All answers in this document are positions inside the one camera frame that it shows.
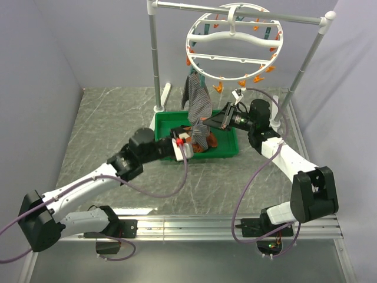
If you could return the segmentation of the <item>grey striped boxer underwear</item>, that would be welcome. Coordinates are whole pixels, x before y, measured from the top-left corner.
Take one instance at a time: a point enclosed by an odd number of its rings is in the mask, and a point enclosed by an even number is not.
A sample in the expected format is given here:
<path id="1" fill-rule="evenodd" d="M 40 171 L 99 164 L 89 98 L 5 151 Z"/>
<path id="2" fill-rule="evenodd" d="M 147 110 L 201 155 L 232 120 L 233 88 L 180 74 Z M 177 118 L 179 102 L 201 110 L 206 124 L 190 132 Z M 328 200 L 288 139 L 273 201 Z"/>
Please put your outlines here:
<path id="1" fill-rule="evenodd" d="M 183 89 L 181 108 L 188 102 L 188 120 L 191 124 L 191 142 L 195 153 L 202 153 L 209 149 L 207 138 L 210 129 L 203 124 L 203 120 L 212 115 L 212 102 L 206 86 L 200 83 L 200 76 L 192 73 L 187 76 Z"/>

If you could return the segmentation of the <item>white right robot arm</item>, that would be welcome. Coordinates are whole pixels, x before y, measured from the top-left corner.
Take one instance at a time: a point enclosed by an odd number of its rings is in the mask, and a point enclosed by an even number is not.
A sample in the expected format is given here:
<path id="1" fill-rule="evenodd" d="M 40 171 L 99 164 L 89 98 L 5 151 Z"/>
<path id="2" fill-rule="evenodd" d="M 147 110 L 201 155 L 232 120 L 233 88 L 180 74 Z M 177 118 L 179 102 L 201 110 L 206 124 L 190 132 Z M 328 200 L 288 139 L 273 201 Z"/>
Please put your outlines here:
<path id="1" fill-rule="evenodd" d="M 303 158 L 270 126 L 270 104 L 263 99 L 251 102 L 248 112 L 232 103 L 203 123 L 220 130 L 237 128 L 248 133 L 249 143 L 260 155 L 273 162 L 291 181 L 290 200 L 265 209 L 260 230 L 274 235 L 280 224 L 306 223 L 339 210 L 335 179 L 330 168 L 319 167 Z"/>

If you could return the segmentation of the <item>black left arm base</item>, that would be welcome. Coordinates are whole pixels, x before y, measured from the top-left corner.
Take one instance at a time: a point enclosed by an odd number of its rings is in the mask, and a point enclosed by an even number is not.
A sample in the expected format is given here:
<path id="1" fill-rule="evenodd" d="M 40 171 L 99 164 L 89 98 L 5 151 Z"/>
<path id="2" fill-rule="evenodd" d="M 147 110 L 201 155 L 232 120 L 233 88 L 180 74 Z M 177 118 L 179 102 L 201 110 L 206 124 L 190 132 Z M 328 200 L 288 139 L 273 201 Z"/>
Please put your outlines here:
<path id="1" fill-rule="evenodd" d="M 110 236 L 113 238 L 133 239 L 137 234 L 138 221 L 136 219 L 116 219 L 109 221 L 105 219 L 99 223 L 90 225 L 84 231 L 85 238 L 104 238 Z"/>

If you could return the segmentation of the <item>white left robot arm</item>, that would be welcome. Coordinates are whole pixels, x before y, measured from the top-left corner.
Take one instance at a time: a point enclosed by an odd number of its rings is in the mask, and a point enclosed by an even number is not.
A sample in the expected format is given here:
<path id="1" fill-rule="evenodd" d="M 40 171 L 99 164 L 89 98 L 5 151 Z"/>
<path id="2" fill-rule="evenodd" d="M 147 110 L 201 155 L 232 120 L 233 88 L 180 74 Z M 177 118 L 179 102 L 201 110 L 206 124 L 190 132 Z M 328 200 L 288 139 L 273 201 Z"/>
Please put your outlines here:
<path id="1" fill-rule="evenodd" d="M 61 238 L 78 233 L 101 233 L 115 238 L 120 234 L 120 220 L 109 206 L 93 212 L 77 212 L 84 202 L 117 186 L 127 185 L 140 193 L 150 192 L 131 181 L 141 175 L 144 164 L 173 157 L 187 160 L 184 139 L 175 130 L 159 140 L 149 128 L 138 129 L 119 152 L 86 176 L 44 194 L 27 193 L 16 219 L 30 250 L 41 252 Z"/>

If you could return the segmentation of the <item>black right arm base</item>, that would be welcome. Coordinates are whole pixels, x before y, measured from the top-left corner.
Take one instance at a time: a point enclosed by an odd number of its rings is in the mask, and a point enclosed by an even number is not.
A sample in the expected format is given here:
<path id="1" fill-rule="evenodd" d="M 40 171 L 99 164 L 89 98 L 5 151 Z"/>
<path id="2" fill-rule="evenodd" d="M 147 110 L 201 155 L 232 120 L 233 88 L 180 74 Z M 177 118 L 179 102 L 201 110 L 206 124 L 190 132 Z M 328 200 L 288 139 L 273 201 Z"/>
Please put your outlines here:
<path id="1" fill-rule="evenodd" d="M 235 228 L 241 229 L 242 237 L 244 238 L 258 238 L 272 230 L 281 228 L 284 225 L 271 224 L 269 220 L 261 218 L 241 218 L 240 223 L 235 225 Z"/>

